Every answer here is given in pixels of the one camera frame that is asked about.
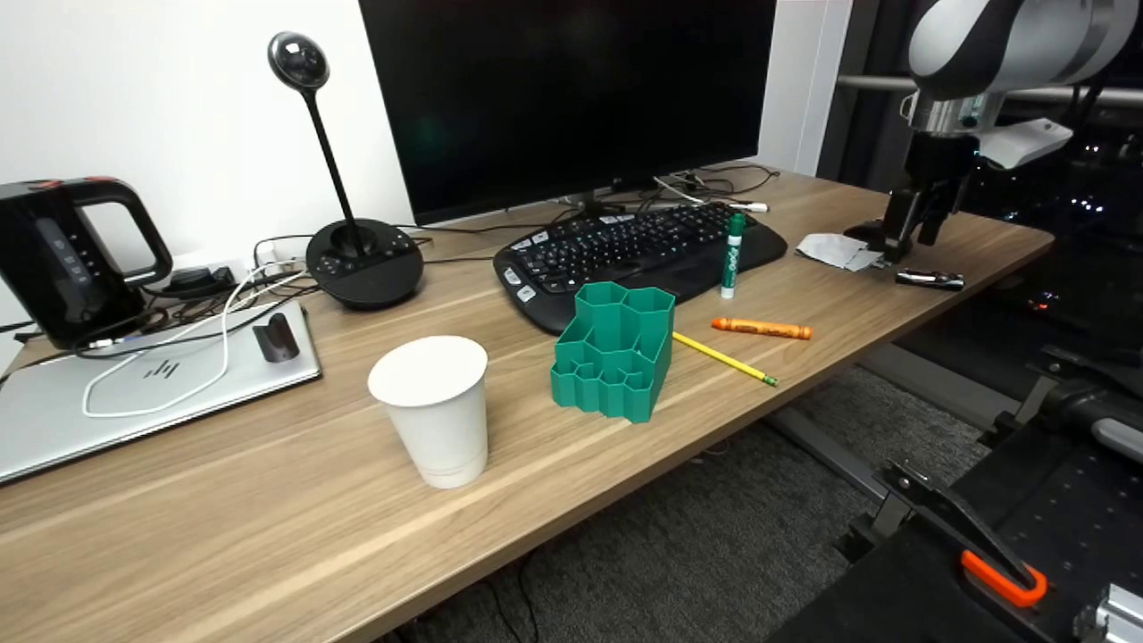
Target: white laptop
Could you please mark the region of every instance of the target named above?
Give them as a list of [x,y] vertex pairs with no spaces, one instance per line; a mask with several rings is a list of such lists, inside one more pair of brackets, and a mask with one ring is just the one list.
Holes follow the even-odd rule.
[[223,339],[198,339],[179,345],[158,345],[101,378],[118,359],[57,356],[36,369],[16,371],[0,384],[0,483],[52,469],[191,417],[268,398],[285,384],[299,384],[323,376],[305,308],[288,301],[279,308],[298,339],[298,356],[268,359],[256,345],[252,326],[231,331],[230,371],[223,369]]

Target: electric kettle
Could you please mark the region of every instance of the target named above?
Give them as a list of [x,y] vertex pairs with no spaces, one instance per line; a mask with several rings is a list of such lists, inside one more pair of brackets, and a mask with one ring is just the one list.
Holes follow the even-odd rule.
[[[126,267],[96,218],[126,211],[149,264]],[[118,180],[0,186],[0,275],[62,351],[82,351],[145,320],[139,286],[171,275],[171,252],[144,199]]]

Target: pencil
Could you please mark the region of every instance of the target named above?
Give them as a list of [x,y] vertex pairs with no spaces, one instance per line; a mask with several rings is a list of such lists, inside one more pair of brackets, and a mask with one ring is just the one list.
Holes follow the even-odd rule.
[[748,359],[735,359],[735,356],[728,356],[728,355],[720,355],[720,351],[713,351],[713,345],[707,345],[707,344],[699,344],[693,334],[682,334],[682,331],[670,331],[670,334],[675,334],[675,344],[682,344],[682,345],[689,345],[695,355],[707,355],[711,359],[720,359],[720,365],[728,365],[728,369],[735,369],[735,371],[780,389],[780,381],[773,376],[764,376],[760,369],[754,369]]

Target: white paper cup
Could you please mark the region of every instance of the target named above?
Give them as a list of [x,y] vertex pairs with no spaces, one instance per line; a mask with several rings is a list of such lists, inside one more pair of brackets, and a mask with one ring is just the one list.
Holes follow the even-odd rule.
[[467,484],[487,471],[487,371],[491,355],[463,334],[399,344],[367,371],[367,394],[387,406],[407,458],[436,489]]

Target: black monitor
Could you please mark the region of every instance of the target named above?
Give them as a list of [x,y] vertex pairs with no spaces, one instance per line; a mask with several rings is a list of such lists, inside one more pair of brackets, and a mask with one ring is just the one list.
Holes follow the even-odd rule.
[[361,0],[419,226],[756,155],[776,0]]

